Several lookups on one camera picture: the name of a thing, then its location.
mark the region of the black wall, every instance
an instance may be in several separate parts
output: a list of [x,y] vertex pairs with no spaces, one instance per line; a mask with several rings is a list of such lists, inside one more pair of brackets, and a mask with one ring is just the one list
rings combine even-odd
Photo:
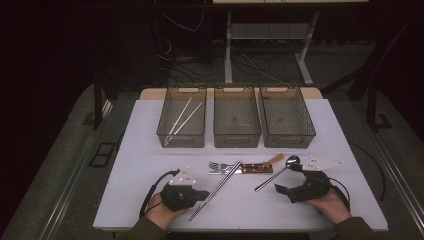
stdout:
[[71,34],[70,4],[1,4],[0,235],[92,81]]
[[406,26],[379,70],[376,81],[396,109],[424,141],[424,4],[408,9]]

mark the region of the metal spoon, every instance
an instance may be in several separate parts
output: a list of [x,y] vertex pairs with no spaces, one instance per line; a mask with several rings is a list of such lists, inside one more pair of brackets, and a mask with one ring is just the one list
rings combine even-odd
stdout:
[[280,175],[282,172],[284,172],[287,168],[290,168],[293,165],[299,165],[300,164],[300,158],[296,155],[290,156],[286,161],[286,167],[281,169],[279,172],[274,174],[272,177],[270,177],[268,180],[263,182],[261,185],[257,186],[255,188],[255,192],[258,192],[263,187],[265,187],[268,183],[270,183],[272,180],[274,180],[278,175]]

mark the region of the gray floor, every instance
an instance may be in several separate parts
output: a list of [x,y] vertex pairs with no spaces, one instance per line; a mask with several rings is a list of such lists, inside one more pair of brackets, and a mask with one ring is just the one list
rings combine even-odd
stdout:
[[[299,44],[285,42],[262,45],[235,43],[232,48],[233,81],[300,82],[301,75],[293,58],[298,48]],[[170,82],[223,82],[223,51],[219,46],[217,49],[212,64],[180,59],[181,63],[175,67],[178,71],[170,71]],[[325,87],[355,70],[367,59],[372,49],[373,44],[368,43],[312,45],[306,63],[314,86]],[[274,79],[258,73],[248,59]],[[346,84],[326,98],[330,100],[376,199],[380,199],[382,193],[382,180],[372,159],[384,165],[384,154],[378,151],[381,147],[376,144],[381,141],[416,200],[424,203],[423,142],[382,94],[378,97],[377,110],[388,117],[393,128],[372,133],[364,120],[366,99],[349,101],[346,97],[348,88],[349,84]],[[120,138],[138,96],[139,93],[122,93],[118,100],[112,102],[111,108],[106,109],[105,120],[94,131],[91,125],[83,124],[94,111],[92,87],[81,95],[2,239],[113,238],[112,233],[96,230],[92,224],[119,150]],[[115,143],[110,163],[105,168],[89,167],[88,162],[101,143]],[[389,223],[388,234],[393,239],[424,239],[396,180],[392,180],[387,172],[385,176],[387,190],[381,208]],[[52,213],[56,213],[54,218],[50,218]],[[311,234],[310,237],[329,239],[332,233]]]

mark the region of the cable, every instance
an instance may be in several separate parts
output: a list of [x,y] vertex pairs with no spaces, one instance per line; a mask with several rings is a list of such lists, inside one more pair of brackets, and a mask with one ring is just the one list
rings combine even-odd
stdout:
[[163,60],[166,60],[166,61],[171,61],[172,60],[171,58],[162,57],[160,54],[158,54],[158,57],[161,58],[161,59],[163,59]]
[[350,194],[349,194],[349,191],[347,190],[347,188],[345,187],[345,185],[343,185],[343,183],[341,183],[340,181],[338,181],[334,178],[328,178],[328,179],[337,182],[338,184],[340,184],[340,186],[342,186],[344,188],[344,190],[346,191],[346,195],[347,195],[347,202],[350,204]]
[[[246,64],[246,63],[243,63],[242,61],[238,60],[235,56],[231,57],[231,60],[232,60],[232,62],[234,62],[235,67],[237,69],[239,69],[241,72],[249,74],[249,75],[259,75],[259,74],[261,74],[260,72],[257,71],[258,70],[257,68],[259,68],[261,71],[268,71],[268,70],[271,69],[271,64],[266,59],[264,59],[264,58],[258,58],[258,59],[263,60],[266,63],[267,67],[266,68],[260,68],[256,64],[252,65],[251,62],[250,62],[250,64]],[[255,70],[255,73],[246,72],[245,70],[241,69],[240,66],[238,66],[237,64],[243,65],[244,67],[249,68],[249,69],[253,69],[253,70]]]
[[378,162],[377,162],[377,160],[369,153],[369,152],[367,152],[365,149],[363,149],[362,147],[360,147],[359,145],[357,145],[357,144],[354,144],[354,143],[352,143],[352,142],[349,142],[348,141],[348,143],[350,144],[350,145],[352,145],[352,146],[355,146],[356,148],[358,148],[359,150],[361,150],[362,152],[364,152],[368,157],[370,157],[371,158],[371,160],[377,165],[377,168],[378,168],[378,170],[379,170],[379,172],[380,172],[380,174],[381,174],[381,181],[382,181],[382,183],[383,183],[383,190],[381,191],[381,195],[380,195],[380,204],[382,204],[383,203],[383,200],[384,200],[384,197],[385,197],[385,195],[386,195],[386,188],[387,188],[387,186],[386,186],[386,176],[384,175],[384,171],[383,171],[383,169],[381,168],[381,166],[380,166],[380,164],[378,164]]
[[176,72],[180,72],[180,73],[182,73],[182,74],[186,75],[188,78],[190,78],[190,80],[191,80],[191,82],[192,82],[192,83],[195,83],[195,81],[194,81],[193,77],[192,77],[192,76],[190,76],[188,73],[186,73],[186,72],[184,72],[184,71],[181,71],[181,70],[178,70],[178,69],[175,69],[175,68],[171,68],[171,70],[176,71]]
[[242,56],[242,57],[244,57],[244,58],[246,58],[260,73],[262,73],[262,75],[264,75],[265,77],[268,77],[268,78],[270,78],[270,79],[273,79],[273,80],[275,80],[275,81],[278,81],[278,82],[280,82],[280,83],[284,83],[283,81],[281,81],[281,80],[279,80],[279,79],[276,79],[276,78],[274,78],[274,77],[271,77],[271,76],[269,76],[268,74],[266,74],[266,73],[264,73],[260,68],[258,68],[257,66],[256,66],[256,64],[254,63],[254,62],[252,62],[252,60],[250,60],[246,55],[244,55],[244,54],[240,54],[240,56]]
[[171,77],[172,79],[174,79],[175,83],[178,83],[178,79],[175,76],[172,76],[169,73],[168,73],[168,76]]
[[162,15],[163,15],[166,19],[168,19],[170,22],[172,22],[173,24],[177,25],[178,27],[180,27],[180,28],[182,28],[182,29],[185,29],[185,30],[188,30],[188,31],[192,31],[192,32],[196,32],[196,31],[200,28],[200,26],[201,26],[201,25],[202,25],[202,23],[203,23],[203,17],[204,17],[204,13],[202,12],[202,17],[200,18],[200,22],[199,22],[199,24],[197,25],[197,27],[196,27],[195,29],[191,29],[191,28],[185,27],[185,26],[183,26],[183,25],[181,25],[181,24],[177,23],[175,20],[173,20],[172,18],[168,17],[168,16],[167,16],[166,14],[164,14],[164,13],[162,13]]
[[160,183],[160,181],[162,181],[162,179],[164,179],[164,178],[165,178],[166,176],[168,176],[168,175],[175,176],[175,175],[177,175],[179,172],[180,172],[180,170],[178,169],[178,170],[176,170],[176,171],[169,171],[169,172],[167,172],[167,173],[164,173],[164,174],[163,174],[162,176],[160,176],[160,178],[159,178],[159,179],[155,182],[155,184],[153,184],[153,185],[150,187],[150,190],[149,190],[149,192],[147,193],[146,198],[144,199],[143,205],[141,205],[141,209],[140,209],[139,217],[142,217],[142,216],[144,216],[144,214],[146,214],[146,212],[147,212],[147,211],[145,211],[145,209],[146,209],[147,205],[149,204],[150,198],[152,198],[153,193],[155,192],[155,190],[156,190],[156,188],[157,188],[158,184]]
[[158,206],[159,204],[161,204],[162,203],[162,201],[160,201],[160,202],[158,202],[158,203],[156,203],[155,205],[153,205],[153,206],[151,206],[151,207],[149,207],[145,212],[144,212],[144,214],[146,214],[148,211],[150,211],[150,209],[152,209],[152,208],[154,208],[154,207],[156,207],[156,206]]
[[168,44],[169,44],[169,49],[168,49],[168,51],[166,51],[166,53],[165,54],[168,54],[168,53],[170,53],[171,52],[171,50],[172,50],[172,44],[171,44],[171,42],[168,40],[168,39],[163,39],[163,40],[165,40]]
[[230,47],[230,48],[233,48],[233,47],[235,47],[235,46],[238,46],[238,45],[237,45],[237,43],[238,43],[239,41],[240,41],[240,39],[237,39],[237,40],[236,40],[236,42],[235,42],[233,45],[231,45],[231,47]]
[[[244,58],[245,59],[247,59],[248,61],[249,61],[249,57],[247,57],[246,55],[244,55]],[[271,69],[271,63],[269,63],[269,61],[268,60],[273,60],[273,59],[275,59],[275,58],[258,58],[258,57],[250,57],[250,59],[252,59],[252,58],[255,58],[255,59],[258,59],[258,60],[262,60],[262,61],[264,61],[265,63],[266,63],[266,68],[260,68],[258,65],[256,65],[256,64],[254,64],[253,65],[253,68],[252,68],[252,61],[249,61],[249,63],[250,64],[244,64],[244,63],[242,63],[243,65],[245,65],[245,66],[248,66],[248,67],[250,67],[250,68],[252,68],[252,69],[255,69],[255,70],[257,70],[257,68],[259,68],[261,71],[268,71],[268,70],[270,70]]]
[[222,68],[223,64],[224,64],[224,60],[222,60],[222,61],[220,62],[219,66],[218,66],[218,69],[217,69],[216,71],[213,71],[213,72],[211,72],[211,73],[204,73],[204,74],[196,73],[196,72],[194,72],[193,70],[191,70],[191,69],[189,69],[189,68],[187,68],[187,67],[181,66],[181,65],[176,65],[175,67],[183,68],[183,69],[185,69],[185,70],[187,70],[187,71],[189,71],[189,72],[191,72],[191,73],[193,73],[193,74],[195,74],[195,75],[197,75],[197,76],[212,76],[212,75],[214,75],[214,74],[217,74],[217,73],[221,70],[221,68]]
[[287,62],[284,62],[284,67],[283,67],[283,72],[281,73],[281,78],[284,79],[284,74],[286,74],[286,69],[287,69]]
[[[260,59],[264,59],[265,61],[266,60],[274,60],[274,59],[277,59],[278,60],[278,63],[279,63],[279,61],[280,61],[280,58],[279,57],[272,57],[272,58],[260,58]],[[266,70],[264,70],[264,69],[260,69],[262,72],[259,72],[258,74],[252,74],[252,73],[248,73],[248,72],[246,72],[246,71],[244,71],[244,70],[242,70],[239,66],[238,66],[238,63],[236,62],[236,59],[234,58],[234,61],[233,61],[233,63],[234,63],[234,66],[237,68],[237,69],[239,69],[241,72],[243,72],[243,73],[246,73],[246,74],[249,74],[249,75],[259,75],[259,74],[264,74],[264,72],[266,71]],[[281,77],[271,77],[273,80],[277,80],[278,82],[280,82],[281,83],[281,81],[282,80],[280,80],[280,79],[284,79],[284,75],[285,75],[285,70],[286,70],[286,66],[287,66],[287,62],[285,62],[285,64],[284,64],[284,67],[283,67],[283,73],[282,74],[278,74],[278,70],[280,69],[279,67],[277,68],[277,73],[275,74],[275,76],[281,76]]]

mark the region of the dark background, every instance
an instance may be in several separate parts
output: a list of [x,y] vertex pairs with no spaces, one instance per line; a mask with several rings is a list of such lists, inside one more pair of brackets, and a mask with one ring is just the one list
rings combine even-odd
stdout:
[[[170,26],[154,25],[153,19],[159,19],[155,14],[80,12],[78,4],[0,0],[0,235],[75,101],[95,76],[101,78],[109,98],[116,98],[121,91],[161,85],[164,74],[156,56],[158,35],[172,32],[182,50],[198,53],[196,49],[206,49],[200,56],[206,59],[210,53],[207,42],[225,38],[222,29],[226,15],[222,13],[206,14],[208,27],[203,26],[201,34],[187,37],[173,32],[176,30]],[[414,0],[371,0],[359,7],[324,7],[320,9],[314,42],[376,42],[374,60],[368,62],[373,69],[389,40],[422,10],[421,5]],[[291,14],[302,18],[304,11]],[[412,19],[371,79],[379,82],[380,90],[422,139],[423,23],[420,13]],[[187,39],[191,39],[192,48],[184,45]],[[369,71],[366,73],[362,76],[365,82],[370,80]]]

